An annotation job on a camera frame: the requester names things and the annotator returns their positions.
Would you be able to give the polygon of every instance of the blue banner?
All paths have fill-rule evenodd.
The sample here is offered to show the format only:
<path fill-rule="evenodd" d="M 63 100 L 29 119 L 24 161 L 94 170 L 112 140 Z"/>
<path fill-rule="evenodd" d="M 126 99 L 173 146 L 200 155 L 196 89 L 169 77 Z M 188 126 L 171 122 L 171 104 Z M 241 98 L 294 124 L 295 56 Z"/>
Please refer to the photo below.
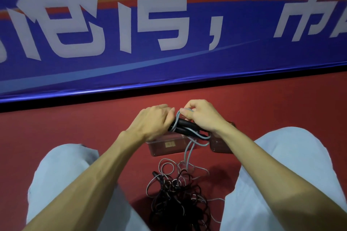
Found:
<path fill-rule="evenodd" d="M 0 0 L 0 102 L 345 65 L 346 0 Z"/>

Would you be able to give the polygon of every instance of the forearm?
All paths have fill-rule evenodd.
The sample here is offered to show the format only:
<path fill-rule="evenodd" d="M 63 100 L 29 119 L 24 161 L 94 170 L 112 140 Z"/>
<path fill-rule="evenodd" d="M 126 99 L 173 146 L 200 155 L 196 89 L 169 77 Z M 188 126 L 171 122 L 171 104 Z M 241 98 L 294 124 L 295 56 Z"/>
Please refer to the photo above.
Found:
<path fill-rule="evenodd" d="M 140 136 L 122 132 L 99 159 L 29 222 L 24 231 L 95 231 L 120 173 L 141 142 Z"/>
<path fill-rule="evenodd" d="M 346 213 L 330 198 L 230 125 L 217 133 L 249 173 L 286 230 L 338 230 Z"/>

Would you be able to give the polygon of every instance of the tangled cable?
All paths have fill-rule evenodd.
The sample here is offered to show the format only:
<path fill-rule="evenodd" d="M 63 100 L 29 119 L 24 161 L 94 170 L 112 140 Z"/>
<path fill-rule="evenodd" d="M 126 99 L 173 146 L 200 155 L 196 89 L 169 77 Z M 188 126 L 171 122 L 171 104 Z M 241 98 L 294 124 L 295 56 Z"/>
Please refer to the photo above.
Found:
<path fill-rule="evenodd" d="M 179 116 L 180 112 L 178 111 L 176 122 L 171 129 L 172 132 L 175 131 Z M 197 135 L 199 133 L 190 128 L 186 129 Z M 204 226 L 206 231 L 210 231 L 211 218 L 217 223 L 220 222 L 215 220 L 211 215 L 208 201 L 224 201 L 224 199 L 215 198 L 207 200 L 201 193 L 201 187 L 194 183 L 194 180 L 198 179 L 199 176 L 194 178 L 190 173 L 188 173 L 189 165 L 191 165 L 192 173 L 195 168 L 199 168 L 210 174 L 207 169 L 189 163 L 194 146 L 207 146 L 209 145 L 209 142 L 206 144 L 200 144 L 192 137 L 188 136 L 188 138 L 190 142 L 185 149 L 184 160 L 176 163 L 168 158 L 161 159 L 158 165 L 158 172 L 153 172 L 154 178 L 147 185 L 146 195 L 153 199 L 151 204 L 152 213 L 150 221 L 153 222 L 157 217 L 168 226 L 172 227 L 175 231 L 190 231 L 192 230 L 192 227 L 195 231 L 200 231 L 201 226 Z M 192 143 L 193 145 L 187 157 L 187 151 Z M 180 166 L 182 163 L 184 163 L 185 169 L 181 169 Z M 164 173 L 163 168 L 168 164 L 172 166 L 172 170 L 169 173 Z M 177 168 L 177 177 L 173 178 L 171 175 L 175 172 L 175 168 Z M 160 191 L 155 196 L 150 196 L 148 194 L 148 189 L 154 181 L 160 183 Z"/>

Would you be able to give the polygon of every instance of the right hand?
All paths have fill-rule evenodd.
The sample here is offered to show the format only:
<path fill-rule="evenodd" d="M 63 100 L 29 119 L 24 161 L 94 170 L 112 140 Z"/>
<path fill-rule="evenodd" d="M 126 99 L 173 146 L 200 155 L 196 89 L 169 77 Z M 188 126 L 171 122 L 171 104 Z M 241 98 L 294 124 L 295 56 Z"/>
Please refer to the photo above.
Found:
<path fill-rule="evenodd" d="M 216 111 L 213 105 L 206 100 L 190 100 L 180 113 L 189 120 L 193 120 L 201 128 L 217 133 L 229 123 Z"/>

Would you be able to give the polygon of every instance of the finger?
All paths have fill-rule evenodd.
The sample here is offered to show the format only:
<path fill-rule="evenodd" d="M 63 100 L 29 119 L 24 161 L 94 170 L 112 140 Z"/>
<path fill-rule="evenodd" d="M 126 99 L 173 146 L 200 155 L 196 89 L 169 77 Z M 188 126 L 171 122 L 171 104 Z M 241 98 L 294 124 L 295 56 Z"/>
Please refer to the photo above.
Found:
<path fill-rule="evenodd" d="M 161 108 L 161 109 L 162 108 L 166 108 L 167 106 L 168 106 L 167 104 L 160 104 L 160 105 L 158 105 L 158 107 Z"/>
<path fill-rule="evenodd" d="M 187 109 L 181 108 L 181 109 L 179 110 L 179 112 L 180 112 L 184 117 L 186 117 L 186 118 L 188 118 L 188 119 L 190 119 L 190 120 L 193 120 L 193 119 L 194 119 L 194 118 L 193 118 L 194 112 L 191 111 L 191 110 L 187 110 Z"/>
<path fill-rule="evenodd" d="M 199 104 L 200 101 L 201 101 L 201 100 L 190 100 L 190 101 L 185 105 L 184 108 L 193 109 L 193 108 L 195 108 L 195 107 Z"/>
<path fill-rule="evenodd" d="M 171 110 L 169 110 L 168 115 L 166 116 L 166 119 L 164 121 L 164 127 L 169 128 L 172 122 L 174 121 L 174 119 L 175 119 L 175 108 L 171 108 Z"/>

